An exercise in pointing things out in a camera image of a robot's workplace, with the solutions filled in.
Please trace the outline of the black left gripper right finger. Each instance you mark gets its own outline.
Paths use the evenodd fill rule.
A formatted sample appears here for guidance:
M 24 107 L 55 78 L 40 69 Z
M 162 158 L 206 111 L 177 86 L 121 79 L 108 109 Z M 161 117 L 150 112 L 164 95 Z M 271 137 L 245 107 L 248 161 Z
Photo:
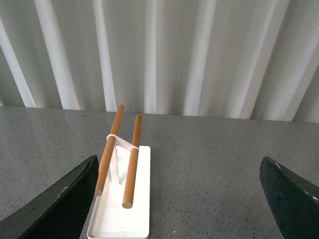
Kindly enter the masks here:
M 275 221 L 285 239 L 319 237 L 319 188 L 264 157 L 260 181 Z

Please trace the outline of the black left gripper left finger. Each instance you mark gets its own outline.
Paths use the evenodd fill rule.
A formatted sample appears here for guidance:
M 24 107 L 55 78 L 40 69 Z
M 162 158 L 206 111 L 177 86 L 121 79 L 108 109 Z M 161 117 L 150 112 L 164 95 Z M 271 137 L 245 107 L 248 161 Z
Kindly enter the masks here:
M 78 239 L 89 213 L 99 162 L 91 156 L 0 223 L 2 239 Z

